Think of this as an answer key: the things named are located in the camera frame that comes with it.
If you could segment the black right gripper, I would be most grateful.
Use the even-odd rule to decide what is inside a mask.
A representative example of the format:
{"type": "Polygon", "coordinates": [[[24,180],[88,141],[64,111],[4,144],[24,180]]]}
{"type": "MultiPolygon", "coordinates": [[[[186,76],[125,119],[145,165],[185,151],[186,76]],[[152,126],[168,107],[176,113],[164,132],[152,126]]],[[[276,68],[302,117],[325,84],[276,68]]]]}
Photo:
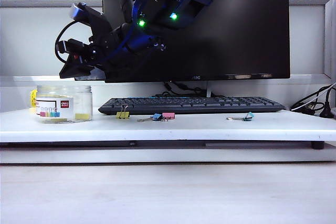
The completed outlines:
{"type": "Polygon", "coordinates": [[[56,41],[56,51],[68,54],[59,73],[60,78],[74,78],[76,81],[105,81],[104,71],[99,68],[91,70],[89,67],[104,65],[104,46],[105,39],[91,39],[89,44],[75,39],[56,41]]]}

